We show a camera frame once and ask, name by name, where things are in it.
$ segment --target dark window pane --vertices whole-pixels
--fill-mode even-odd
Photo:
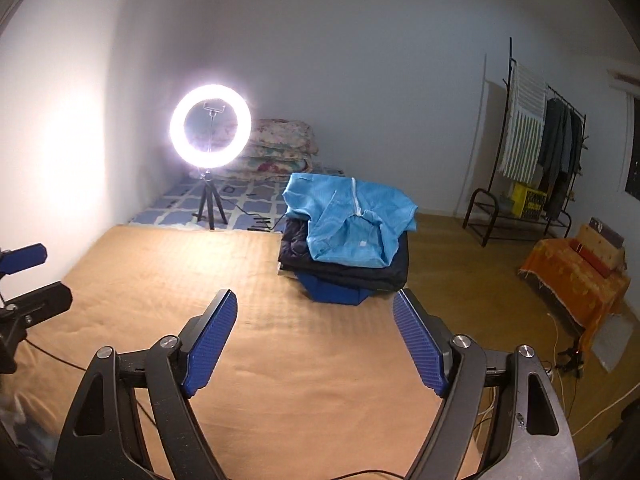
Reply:
[[[640,100],[634,99],[634,145],[625,190],[640,200]]]

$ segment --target white and green striped cloth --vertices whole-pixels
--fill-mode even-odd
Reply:
[[[531,184],[545,125],[546,82],[514,64],[509,95],[507,136],[500,172],[511,180]]]

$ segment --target folded black clothing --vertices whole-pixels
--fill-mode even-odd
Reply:
[[[398,238],[398,252],[391,260],[391,265],[377,269],[316,262],[306,244],[307,233],[306,220],[287,218],[278,256],[283,270],[303,271],[335,285],[370,290],[395,292],[404,287],[409,272],[409,244],[406,232]]]

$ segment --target light blue jacket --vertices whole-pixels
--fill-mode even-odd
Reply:
[[[287,216],[307,219],[311,257],[352,267],[388,267],[417,209],[401,191],[342,176],[294,173]]]

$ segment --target metal screw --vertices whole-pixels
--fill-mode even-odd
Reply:
[[[453,336],[453,344],[460,348],[469,348],[471,346],[471,339],[466,335],[455,335]]]
[[[111,355],[111,352],[113,352],[113,348],[110,346],[103,346],[95,353],[95,355],[98,359],[106,359]]]
[[[522,345],[519,349],[520,354],[524,355],[524,357],[533,357],[536,353],[533,351],[529,345]]]
[[[173,348],[177,342],[178,338],[175,335],[168,335],[160,340],[160,346],[162,348]]]

